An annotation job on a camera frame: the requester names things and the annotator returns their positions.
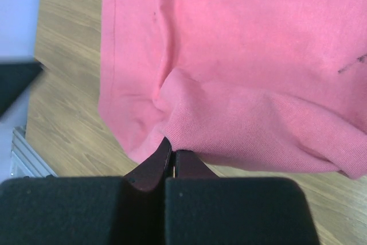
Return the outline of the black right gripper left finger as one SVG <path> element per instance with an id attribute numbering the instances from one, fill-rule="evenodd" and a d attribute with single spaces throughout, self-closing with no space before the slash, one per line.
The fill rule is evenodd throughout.
<path id="1" fill-rule="evenodd" d="M 156 151 L 123 178 L 142 192 L 154 190 L 170 174 L 171 143 L 164 138 Z"/>

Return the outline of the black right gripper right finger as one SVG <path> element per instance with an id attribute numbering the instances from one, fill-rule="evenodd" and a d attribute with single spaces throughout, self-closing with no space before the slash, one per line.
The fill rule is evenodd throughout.
<path id="1" fill-rule="evenodd" d="M 218 178 L 193 151 L 176 151 L 174 167 L 178 178 Z"/>

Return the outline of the salmon pink t-shirt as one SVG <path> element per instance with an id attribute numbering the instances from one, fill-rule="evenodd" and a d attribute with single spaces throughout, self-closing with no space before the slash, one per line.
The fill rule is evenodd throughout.
<path id="1" fill-rule="evenodd" d="M 244 170 L 366 175 L 366 0 L 102 0 L 99 112 Z"/>

